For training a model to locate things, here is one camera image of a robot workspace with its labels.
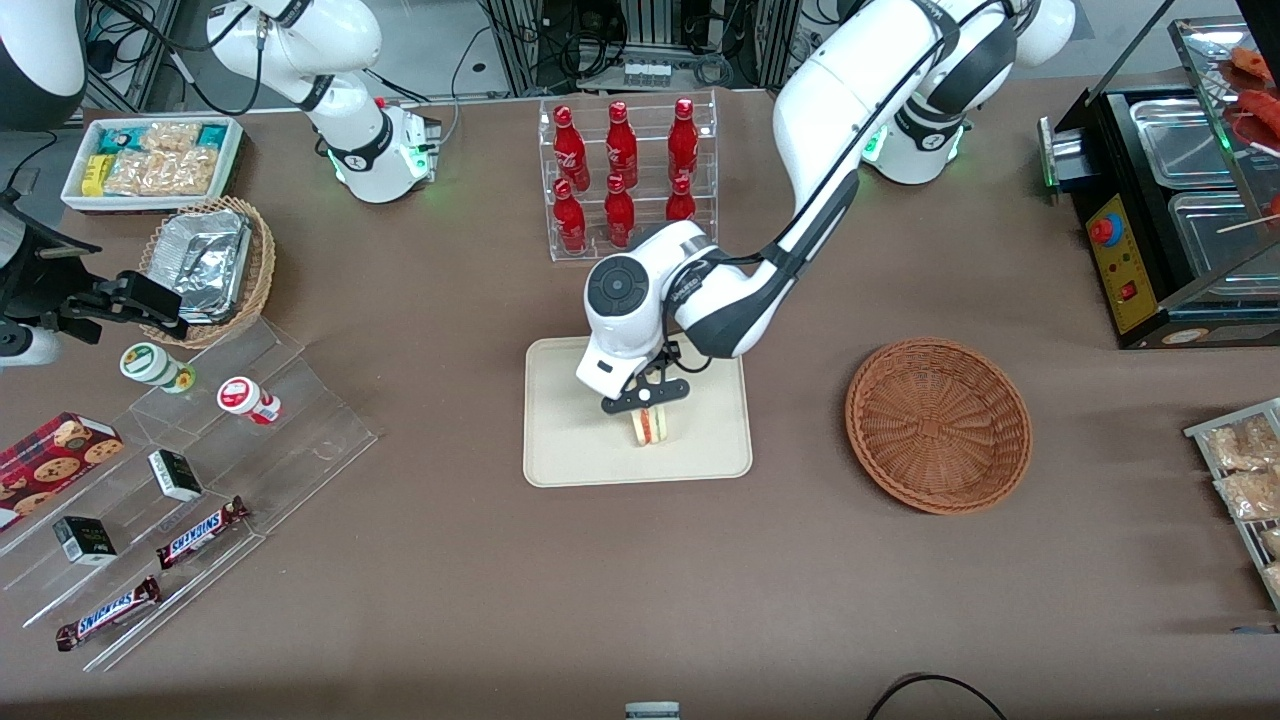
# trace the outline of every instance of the wicker basket with foil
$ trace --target wicker basket with foil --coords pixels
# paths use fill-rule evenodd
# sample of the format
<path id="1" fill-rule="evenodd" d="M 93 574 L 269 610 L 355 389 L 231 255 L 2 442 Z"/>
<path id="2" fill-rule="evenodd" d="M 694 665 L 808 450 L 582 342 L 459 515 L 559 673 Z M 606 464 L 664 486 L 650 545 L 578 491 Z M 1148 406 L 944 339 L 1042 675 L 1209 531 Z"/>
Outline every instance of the wicker basket with foil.
<path id="1" fill-rule="evenodd" d="M 271 228 L 262 220 L 262 215 L 252 205 L 236 197 L 219 197 L 209 202 L 183 208 L 178 210 L 178 214 L 215 213 L 218 210 L 241 213 L 252 223 L 248 258 L 244 261 L 244 277 L 241 281 L 236 314 L 219 324 L 189 325 L 186 340 L 175 340 L 155 328 L 143 327 L 142 332 L 155 342 L 177 345 L 189 350 L 202 350 L 236 328 L 251 323 L 261 314 L 262 307 L 266 305 L 266 297 L 271 291 L 271 273 L 275 272 L 275 241 L 271 237 Z M 138 269 L 142 273 L 146 273 L 151 266 L 160 229 L 157 227 L 156 232 L 151 233 L 151 241 L 147 243 L 146 250 L 142 251 L 142 261 L 138 264 Z"/>
<path id="2" fill-rule="evenodd" d="M 877 350 L 845 398 L 845 429 L 867 473 L 925 512 L 977 512 L 1027 473 L 1032 424 L 1021 396 L 963 345 L 915 338 Z"/>

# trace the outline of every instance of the red emergency stop button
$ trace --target red emergency stop button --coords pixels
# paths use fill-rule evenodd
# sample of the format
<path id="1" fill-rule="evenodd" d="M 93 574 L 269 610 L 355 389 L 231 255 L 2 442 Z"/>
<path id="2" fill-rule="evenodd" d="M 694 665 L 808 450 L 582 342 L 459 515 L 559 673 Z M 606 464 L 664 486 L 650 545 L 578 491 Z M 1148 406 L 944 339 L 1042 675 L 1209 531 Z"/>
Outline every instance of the red emergency stop button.
<path id="1" fill-rule="evenodd" d="M 1111 233 L 1114 232 L 1115 227 L 1111 224 L 1111 220 L 1102 218 L 1089 225 L 1089 240 L 1097 242 L 1098 245 L 1103 245 L 1106 241 L 1111 240 Z"/>

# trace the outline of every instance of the yellow control panel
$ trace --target yellow control panel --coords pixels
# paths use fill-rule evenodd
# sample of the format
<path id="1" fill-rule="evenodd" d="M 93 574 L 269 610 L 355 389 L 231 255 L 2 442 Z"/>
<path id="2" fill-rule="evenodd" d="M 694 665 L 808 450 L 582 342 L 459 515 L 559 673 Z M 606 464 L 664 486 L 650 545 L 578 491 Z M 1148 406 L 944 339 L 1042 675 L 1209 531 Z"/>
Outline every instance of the yellow control panel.
<path id="1" fill-rule="evenodd" d="M 1098 264 L 1102 287 L 1116 328 L 1126 333 L 1156 314 L 1156 293 L 1142 264 L 1142 255 L 1129 229 L 1124 202 L 1116 195 L 1084 225 Z"/>

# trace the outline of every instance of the table surface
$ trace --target table surface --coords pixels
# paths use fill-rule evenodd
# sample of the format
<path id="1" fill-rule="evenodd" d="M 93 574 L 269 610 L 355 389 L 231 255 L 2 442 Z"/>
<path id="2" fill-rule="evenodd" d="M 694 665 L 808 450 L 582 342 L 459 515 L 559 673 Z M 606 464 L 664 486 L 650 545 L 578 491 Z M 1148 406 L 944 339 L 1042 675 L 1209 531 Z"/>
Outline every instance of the table surface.
<path id="1" fill-rule="evenodd" d="M 1274 714 L 1280 638 L 1226 630 L 1275 615 L 1180 430 L 1277 395 L 1280 355 L 1115 350 L 1070 204 L 1037 190 L 1036 120 L 1079 90 L 1010 83 L 927 187 L 865 173 L 745 357 L 746 477 L 572 489 L 521 475 L 525 350 L 586 332 L 588 268 L 547 258 L 536 101 L 466 106 L 439 181 L 387 206 L 334 182 L 302 115 L 243 118 L 238 193 L 279 247 L 266 315 L 385 434 L 110 673 L 0 602 L 0 715 L 608 719 L 669 698 L 690 719 L 846 719 L 913 671 L 1011 717 Z M 772 99 L 718 100 L 722 240 L 745 252 L 791 190 Z M 63 229 L 106 246 L 88 264 L 110 274 L 155 223 Z M 1034 457 L 987 512 L 897 503 L 845 438 L 859 363 L 914 336 L 982 351 L 1025 397 Z M 115 357 L 138 337 L 113 325 L 0 375 L 0 445 L 123 411 L 140 387 Z M 882 717 L 986 716 L 904 696 Z"/>

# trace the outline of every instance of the aluminum foil container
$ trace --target aluminum foil container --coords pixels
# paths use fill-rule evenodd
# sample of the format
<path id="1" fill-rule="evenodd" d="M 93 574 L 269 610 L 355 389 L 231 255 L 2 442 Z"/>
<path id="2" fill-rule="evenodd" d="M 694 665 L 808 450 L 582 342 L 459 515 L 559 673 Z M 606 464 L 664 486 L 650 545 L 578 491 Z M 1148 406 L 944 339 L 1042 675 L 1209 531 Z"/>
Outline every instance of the aluminum foil container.
<path id="1" fill-rule="evenodd" d="M 180 214 L 160 228 L 147 277 L 182 296 L 179 315 L 216 324 L 236 314 L 252 222 L 234 210 Z"/>

